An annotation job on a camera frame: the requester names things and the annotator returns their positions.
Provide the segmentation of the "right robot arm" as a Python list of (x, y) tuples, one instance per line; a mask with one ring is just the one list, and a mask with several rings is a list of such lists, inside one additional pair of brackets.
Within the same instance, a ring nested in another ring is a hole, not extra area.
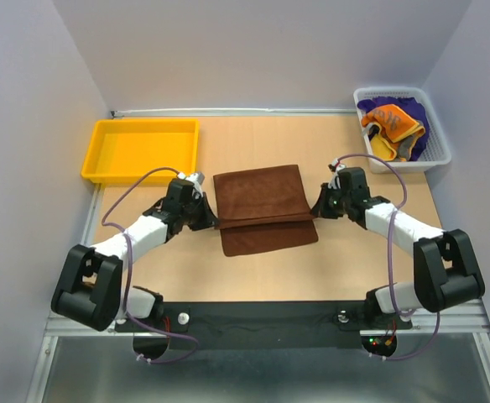
[(371, 196), (361, 168), (336, 169), (332, 180), (321, 185), (311, 213), (325, 219), (348, 217), (385, 237), (388, 250), (398, 246), (412, 258), (412, 281), (391, 280), (366, 294), (362, 317), (371, 327), (382, 327), (393, 315), (418, 309), (441, 312), (485, 293), (469, 235), (460, 229), (432, 227), (401, 212), (389, 199)]

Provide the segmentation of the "brown towel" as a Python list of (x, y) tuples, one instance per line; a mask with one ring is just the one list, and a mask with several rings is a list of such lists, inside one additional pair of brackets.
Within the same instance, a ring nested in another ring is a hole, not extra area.
[(227, 257), (318, 241), (298, 165), (227, 172), (213, 181), (217, 228)]

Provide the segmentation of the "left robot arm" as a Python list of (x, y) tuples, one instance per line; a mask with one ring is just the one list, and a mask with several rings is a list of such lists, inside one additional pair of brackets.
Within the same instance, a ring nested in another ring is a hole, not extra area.
[(201, 185), (200, 172), (180, 173), (170, 183), (165, 197), (145, 211), (130, 227), (106, 241), (85, 246), (77, 244), (66, 255), (51, 311), (97, 331), (116, 320), (133, 317), (146, 331), (163, 321), (163, 297), (142, 287), (132, 287), (133, 263), (179, 234), (217, 224)]

